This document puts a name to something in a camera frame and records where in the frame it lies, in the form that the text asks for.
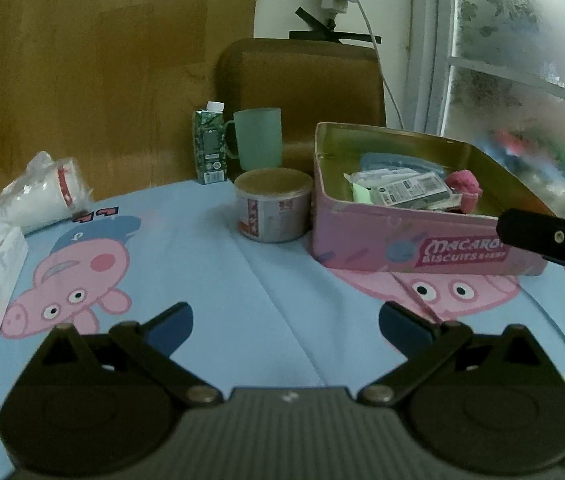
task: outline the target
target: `cartoon eye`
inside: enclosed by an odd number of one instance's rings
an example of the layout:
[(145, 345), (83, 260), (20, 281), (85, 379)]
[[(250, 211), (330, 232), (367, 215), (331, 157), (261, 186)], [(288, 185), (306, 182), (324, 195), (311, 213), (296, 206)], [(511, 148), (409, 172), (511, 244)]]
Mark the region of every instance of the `cartoon eye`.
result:
[(450, 285), (451, 295), (459, 300), (473, 300), (476, 297), (476, 291), (471, 285), (464, 282), (453, 282)]
[(57, 318), (58, 314), (60, 314), (60, 306), (53, 303), (43, 311), (42, 316), (44, 319), (51, 320)]
[(412, 283), (411, 288), (413, 288), (425, 301), (435, 301), (436, 298), (438, 298), (436, 289), (433, 286), (429, 285), (429, 283)]
[(77, 304), (82, 301), (85, 301), (85, 298), (86, 298), (85, 289), (78, 288), (77, 290), (74, 290), (72, 293), (70, 293), (69, 297), (67, 298), (67, 301), (69, 301), (69, 303), (72, 304)]

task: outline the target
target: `pink tin box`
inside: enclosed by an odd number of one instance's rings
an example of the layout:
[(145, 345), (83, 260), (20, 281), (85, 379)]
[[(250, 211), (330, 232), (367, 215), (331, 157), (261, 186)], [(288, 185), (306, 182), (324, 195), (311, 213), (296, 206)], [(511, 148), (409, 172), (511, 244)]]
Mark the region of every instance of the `pink tin box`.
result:
[[(498, 216), (515, 207), (552, 215), (520, 180), (478, 148), (444, 137), (375, 126), (321, 123), (316, 132), (313, 253), (333, 269), (436, 274), (538, 275), (547, 262), (504, 245)], [(470, 170), (483, 195), (475, 214), (389, 208), (352, 202), (344, 173), (364, 153), (397, 153)]]

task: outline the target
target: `white cable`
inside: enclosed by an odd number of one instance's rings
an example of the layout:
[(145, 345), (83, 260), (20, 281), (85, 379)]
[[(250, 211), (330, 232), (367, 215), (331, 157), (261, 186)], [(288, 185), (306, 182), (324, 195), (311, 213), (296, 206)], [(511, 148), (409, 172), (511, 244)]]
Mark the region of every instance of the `white cable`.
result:
[(358, 3), (358, 7), (360, 7), (361, 14), (363, 15), (363, 19), (365, 20), (365, 25), (367, 25), (367, 31), (371, 36), (371, 43), (373, 44), (373, 49), (376, 51), (376, 57), (378, 58), (378, 66), (381, 69), (381, 77), (383, 78), (383, 84), (387, 89), (387, 93), (389, 94), (389, 97), (391, 99), (391, 104), (394, 105), (394, 110), (396, 110), (396, 115), (399, 118), (400, 129), (404, 130), (405, 123), (403, 123), (402, 115), (400, 115), (399, 106), (396, 104), (396, 99), (394, 98), (394, 94), (391, 91), (391, 88), (389, 87), (389, 83), (387, 83), (387, 80), (385, 79), (385, 75), (383, 73), (383, 65), (381, 64), (381, 53), (378, 50), (378, 43), (376, 43), (376, 36), (374, 36), (373, 30), (371, 30), (371, 23), (367, 18), (367, 13), (365, 13), (365, 9), (363, 9), (363, 4), (361, 3), (361, 0), (356, 0), (356, 2)]

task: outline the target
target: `blue plastic item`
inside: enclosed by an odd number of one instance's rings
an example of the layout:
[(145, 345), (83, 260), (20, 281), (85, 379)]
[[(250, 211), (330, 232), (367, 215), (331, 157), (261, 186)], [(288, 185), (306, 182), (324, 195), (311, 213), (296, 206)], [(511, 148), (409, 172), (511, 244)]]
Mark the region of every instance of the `blue plastic item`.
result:
[(415, 156), (397, 155), (396, 153), (365, 153), (361, 156), (361, 171), (399, 170), (401, 168), (409, 168), (418, 173), (433, 171), (443, 180), (447, 177), (445, 168), (440, 164)]
[(378, 325), (383, 337), (408, 359), (434, 343), (435, 330), (426, 320), (394, 301), (385, 303), (378, 314)]
[(193, 329), (194, 311), (187, 303), (178, 303), (143, 326), (143, 339), (154, 350), (171, 357)]

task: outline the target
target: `pink pig cartoon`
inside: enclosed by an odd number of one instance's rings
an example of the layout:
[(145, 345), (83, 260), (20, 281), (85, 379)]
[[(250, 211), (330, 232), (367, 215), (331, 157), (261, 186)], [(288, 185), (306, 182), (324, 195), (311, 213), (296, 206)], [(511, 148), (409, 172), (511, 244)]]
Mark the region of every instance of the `pink pig cartoon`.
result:
[(373, 298), (396, 301), (418, 316), (438, 323), (504, 304), (520, 290), (513, 276), (330, 270)]
[(129, 267), (127, 248), (117, 240), (95, 238), (51, 253), (34, 271), (34, 286), (15, 298), (6, 311), (1, 334), (18, 339), (61, 322), (82, 334), (98, 332), (91, 308), (123, 314), (131, 298), (116, 285)]

